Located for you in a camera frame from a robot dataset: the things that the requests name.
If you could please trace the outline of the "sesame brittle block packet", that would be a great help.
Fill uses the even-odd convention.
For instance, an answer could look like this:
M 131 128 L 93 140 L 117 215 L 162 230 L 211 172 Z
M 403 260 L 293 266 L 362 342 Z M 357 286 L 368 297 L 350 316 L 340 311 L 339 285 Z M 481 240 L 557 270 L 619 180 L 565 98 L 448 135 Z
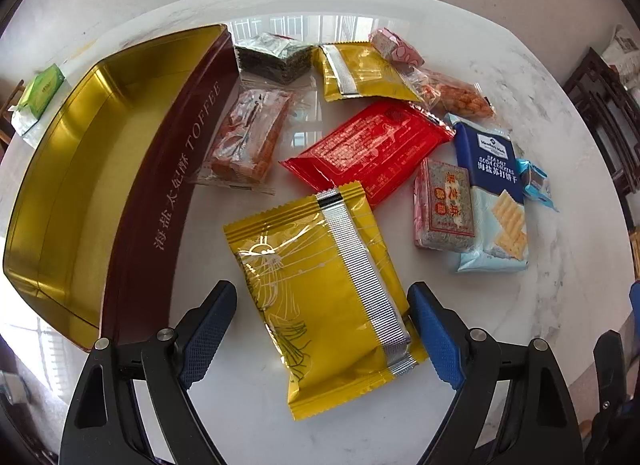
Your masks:
M 426 158 L 413 180 L 414 243 L 465 253 L 475 243 L 469 172 Z

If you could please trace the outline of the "clear orange snack bag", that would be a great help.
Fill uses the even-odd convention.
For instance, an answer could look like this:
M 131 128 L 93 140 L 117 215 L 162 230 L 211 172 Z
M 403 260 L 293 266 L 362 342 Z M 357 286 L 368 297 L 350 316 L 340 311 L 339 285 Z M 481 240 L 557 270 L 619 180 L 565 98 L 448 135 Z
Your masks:
M 217 128 L 192 182 L 232 189 L 262 188 L 295 103 L 296 93 L 291 90 L 243 87 Z

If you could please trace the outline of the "blue soda cracker packet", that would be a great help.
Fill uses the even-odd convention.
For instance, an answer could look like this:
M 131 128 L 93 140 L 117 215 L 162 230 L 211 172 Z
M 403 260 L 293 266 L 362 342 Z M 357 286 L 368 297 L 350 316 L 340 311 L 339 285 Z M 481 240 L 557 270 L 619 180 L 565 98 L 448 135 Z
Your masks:
M 513 144 L 499 129 L 448 113 L 457 163 L 469 173 L 475 241 L 458 271 L 516 272 L 528 265 L 524 192 Z

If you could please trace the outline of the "large yellow snack packet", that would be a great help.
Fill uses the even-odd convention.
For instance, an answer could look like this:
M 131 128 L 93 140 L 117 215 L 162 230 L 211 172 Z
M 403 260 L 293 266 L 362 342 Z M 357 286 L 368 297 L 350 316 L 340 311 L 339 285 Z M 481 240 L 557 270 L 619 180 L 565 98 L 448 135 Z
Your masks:
M 288 369 L 293 419 L 334 409 L 427 358 L 358 181 L 224 226 Z

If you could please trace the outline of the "clear twisted snack bag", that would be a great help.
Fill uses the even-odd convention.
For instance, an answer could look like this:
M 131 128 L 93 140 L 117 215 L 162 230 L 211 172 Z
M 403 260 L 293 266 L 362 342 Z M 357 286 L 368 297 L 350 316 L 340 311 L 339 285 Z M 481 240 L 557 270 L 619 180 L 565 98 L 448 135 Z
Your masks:
M 428 110 L 439 108 L 469 120 L 495 116 L 494 108 L 478 85 L 416 66 L 402 68 L 399 74 Z

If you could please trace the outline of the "red foil snack packet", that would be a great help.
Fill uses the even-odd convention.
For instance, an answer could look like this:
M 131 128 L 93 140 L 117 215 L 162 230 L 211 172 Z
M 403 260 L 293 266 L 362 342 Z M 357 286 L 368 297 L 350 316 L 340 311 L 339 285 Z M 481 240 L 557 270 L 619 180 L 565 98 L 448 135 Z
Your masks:
M 358 181 L 371 207 L 391 196 L 454 129 L 407 101 L 380 99 L 281 165 L 321 192 Z

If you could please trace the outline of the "dark wooden chair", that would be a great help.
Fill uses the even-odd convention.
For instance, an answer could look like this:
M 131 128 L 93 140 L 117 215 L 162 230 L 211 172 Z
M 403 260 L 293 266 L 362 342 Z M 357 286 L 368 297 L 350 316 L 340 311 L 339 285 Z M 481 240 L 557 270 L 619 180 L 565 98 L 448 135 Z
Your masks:
M 639 104 L 620 76 L 589 48 L 563 84 L 601 150 L 621 196 L 639 191 Z

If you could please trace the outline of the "green tissue pack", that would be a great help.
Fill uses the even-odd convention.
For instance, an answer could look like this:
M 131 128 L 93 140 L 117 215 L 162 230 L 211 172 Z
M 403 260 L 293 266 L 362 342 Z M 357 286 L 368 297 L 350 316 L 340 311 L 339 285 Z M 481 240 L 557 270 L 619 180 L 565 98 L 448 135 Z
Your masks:
M 40 120 L 64 81 L 65 76 L 55 63 L 35 75 L 11 108 L 15 133 L 24 135 Z

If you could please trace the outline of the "dark seaweed snack packet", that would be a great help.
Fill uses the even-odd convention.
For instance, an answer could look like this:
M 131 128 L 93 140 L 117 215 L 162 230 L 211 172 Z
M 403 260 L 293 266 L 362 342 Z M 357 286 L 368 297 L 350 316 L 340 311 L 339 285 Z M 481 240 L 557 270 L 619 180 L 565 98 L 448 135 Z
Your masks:
M 240 68 L 267 80 L 288 85 L 305 75 L 311 67 L 314 46 L 294 38 L 260 33 L 234 44 Z

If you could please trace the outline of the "small blue plum candy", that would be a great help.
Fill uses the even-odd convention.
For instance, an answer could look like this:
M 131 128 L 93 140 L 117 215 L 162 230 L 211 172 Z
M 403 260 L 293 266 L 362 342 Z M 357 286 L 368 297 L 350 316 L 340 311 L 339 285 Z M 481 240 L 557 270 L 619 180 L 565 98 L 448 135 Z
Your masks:
M 529 201 L 557 211 L 551 199 L 550 180 L 547 173 L 526 159 L 517 159 L 516 165 L 518 165 L 518 178 L 520 178 L 524 196 Z

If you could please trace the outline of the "pink wrapped candy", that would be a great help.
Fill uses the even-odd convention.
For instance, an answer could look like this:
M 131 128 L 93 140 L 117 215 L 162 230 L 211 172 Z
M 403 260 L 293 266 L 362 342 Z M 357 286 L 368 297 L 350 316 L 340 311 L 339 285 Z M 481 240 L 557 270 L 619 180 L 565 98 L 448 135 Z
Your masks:
M 386 28 L 378 28 L 369 35 L 369 42 L 386 60 L 407 64 L 407 66 L 423 66 L 424 59 L 416 48 L 403 40 L 398 34 Z

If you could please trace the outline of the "gold toffee tin box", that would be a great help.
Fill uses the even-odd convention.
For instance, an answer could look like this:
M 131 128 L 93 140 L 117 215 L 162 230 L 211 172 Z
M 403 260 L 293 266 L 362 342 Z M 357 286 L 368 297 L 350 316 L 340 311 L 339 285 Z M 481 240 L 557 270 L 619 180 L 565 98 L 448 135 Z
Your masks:
M 167 325 L 192 178 L 238 81 L 228 28 L 205 25 L 101 59 L 54 115 L 17 192 L 3 270 L 77 347 Z

